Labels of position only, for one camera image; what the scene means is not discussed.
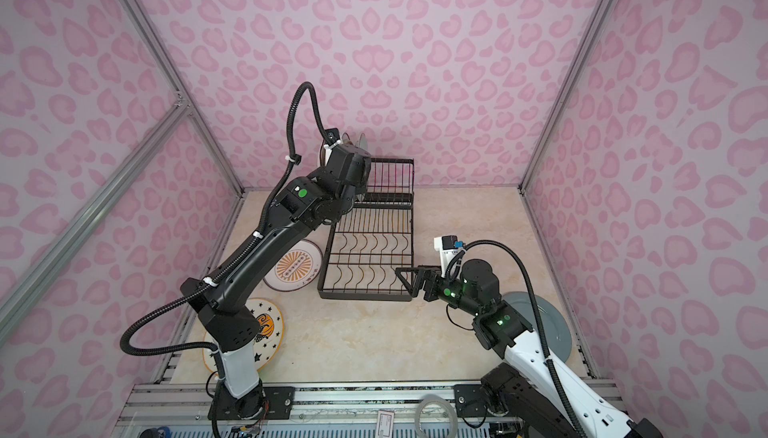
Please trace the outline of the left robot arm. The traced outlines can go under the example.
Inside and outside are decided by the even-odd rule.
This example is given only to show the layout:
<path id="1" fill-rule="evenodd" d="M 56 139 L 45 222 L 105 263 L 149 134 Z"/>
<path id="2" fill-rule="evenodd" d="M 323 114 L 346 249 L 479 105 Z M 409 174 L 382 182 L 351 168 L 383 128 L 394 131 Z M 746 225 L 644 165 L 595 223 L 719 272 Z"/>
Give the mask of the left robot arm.
<path id="1" fill-rule="evenodd" d="M 324 165 L 286 182 L 268 199 L 257 228 L 211 276 L 183 285 L 183 294 L 214 344 L 219 380 L 208 412 L 212 422 L 264 415 L 265 394 L 253 350 L 263 326 L 247 301 L 297 243 L 353 208 L 367 190 L 371 162 L 370 154 L 359 147 L 333 147 Z"/>

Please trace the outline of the grey blue plate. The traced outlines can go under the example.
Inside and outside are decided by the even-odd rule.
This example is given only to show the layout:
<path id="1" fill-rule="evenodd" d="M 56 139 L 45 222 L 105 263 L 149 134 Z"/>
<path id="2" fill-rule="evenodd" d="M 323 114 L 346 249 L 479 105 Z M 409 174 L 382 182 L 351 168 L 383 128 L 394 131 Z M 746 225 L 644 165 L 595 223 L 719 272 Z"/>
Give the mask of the grey blue plate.
<path id="1" fill-rule="evenodd" d="M 527 292 L 506 293 L 503 299 L 528 320 L 536 331 L 539 331 Z M 573 342 L 571 331 L 564 316 L 552 303 L 541 296 L 536 296 L 536 303 L 550 350 L 561 361 L 566 362 L 570 358 Z"/>

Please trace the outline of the star pattern cartoon plate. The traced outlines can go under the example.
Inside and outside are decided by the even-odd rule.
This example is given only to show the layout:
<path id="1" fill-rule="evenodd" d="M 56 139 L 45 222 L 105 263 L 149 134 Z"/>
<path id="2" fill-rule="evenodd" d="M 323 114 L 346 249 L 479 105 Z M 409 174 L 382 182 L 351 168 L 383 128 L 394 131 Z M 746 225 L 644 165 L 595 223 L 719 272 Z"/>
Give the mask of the star pattern cartoon plate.
<path id="1" fill-rule="evenodd" d="M 280 350 L 285 320 L 279 307 L 267 299 L 249 298 L 245 307 L 258 323 L 251 345 L 254 367 L 260 371 Z"/>

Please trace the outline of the white plate orange sunburst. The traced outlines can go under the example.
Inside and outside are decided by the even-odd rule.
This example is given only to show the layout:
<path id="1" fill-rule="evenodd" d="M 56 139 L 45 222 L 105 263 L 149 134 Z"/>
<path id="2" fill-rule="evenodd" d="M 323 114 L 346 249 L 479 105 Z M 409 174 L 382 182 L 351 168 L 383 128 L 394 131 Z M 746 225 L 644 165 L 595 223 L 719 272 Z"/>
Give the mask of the white plate orange sunburst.
<path id="1" fill-rule="evenodd" d="M 264 277 L 264 283 L 277 292 L 297 291 L 316 280 L 321 264 L 320 248 L 304 239 L 276 263 Z"/>

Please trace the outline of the mint green flower plate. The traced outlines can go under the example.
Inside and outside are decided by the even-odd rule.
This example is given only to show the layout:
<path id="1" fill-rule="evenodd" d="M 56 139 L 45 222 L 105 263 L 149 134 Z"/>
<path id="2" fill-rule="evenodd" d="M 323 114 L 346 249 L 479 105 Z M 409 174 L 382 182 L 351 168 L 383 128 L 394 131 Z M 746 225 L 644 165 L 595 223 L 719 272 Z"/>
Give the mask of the mint green flower plate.
<path id="1" fill-rule="evenodd" d="M 355 142 L 355 147 L 356 147 L 356 151 L 355 151 L 356 154 L 362 155 L 365 157 L 370 157 L 370 152 L 368 150 L 369 148 L 368 140 L 364 133 L 361 133 L 358 136 L 357 141 Z"/>

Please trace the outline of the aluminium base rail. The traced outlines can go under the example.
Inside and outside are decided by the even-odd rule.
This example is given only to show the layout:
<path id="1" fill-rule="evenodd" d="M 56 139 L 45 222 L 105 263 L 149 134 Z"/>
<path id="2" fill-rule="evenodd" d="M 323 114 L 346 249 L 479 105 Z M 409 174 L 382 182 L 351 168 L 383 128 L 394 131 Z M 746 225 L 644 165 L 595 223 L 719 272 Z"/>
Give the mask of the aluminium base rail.
<path id="1" fill-rule="evenodd" d="M 137 385 L 115 437 L 459 437 L 512 436 L 525 422 L 486 408 L 477 381 L 277 383 L 265 388 L 262 419 L 208 418 L 214 386 Z"/>

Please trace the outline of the cream floral plate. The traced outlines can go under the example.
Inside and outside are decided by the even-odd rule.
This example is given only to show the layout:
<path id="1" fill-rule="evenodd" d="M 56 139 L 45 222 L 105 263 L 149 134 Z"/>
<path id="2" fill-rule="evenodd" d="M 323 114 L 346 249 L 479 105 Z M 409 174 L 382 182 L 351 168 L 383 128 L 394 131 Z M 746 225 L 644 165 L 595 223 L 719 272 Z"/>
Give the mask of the cream floral plate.
<path id="1" fill-rule="evenodd" d="M 319 149 L 318 158 L 319 158 L 319 165 L 325 166 L 328 162 L 330 154 L 330 147 L 327 143 L 323 143 Z"/>

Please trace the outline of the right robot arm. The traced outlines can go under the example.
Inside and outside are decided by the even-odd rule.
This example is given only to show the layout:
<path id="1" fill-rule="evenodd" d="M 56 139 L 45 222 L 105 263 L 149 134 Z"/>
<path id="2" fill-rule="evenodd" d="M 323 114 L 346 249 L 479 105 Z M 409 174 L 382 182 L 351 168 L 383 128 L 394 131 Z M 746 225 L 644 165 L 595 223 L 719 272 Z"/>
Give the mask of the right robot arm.
<path id="1" fill-rule="evenodd" d="M 660 437 L 647 419 L 633 421 L 573 373 L 524 316 L 503 300 L 489 263 L 472 259 L 454 278 L 438 266 L 400 267 L 397 278 L 412 296 L 443 300 L 472 316 L 481 346 L 502 363 L 481 379 L 486 408 L 522 419 L 544 437 Z"/>

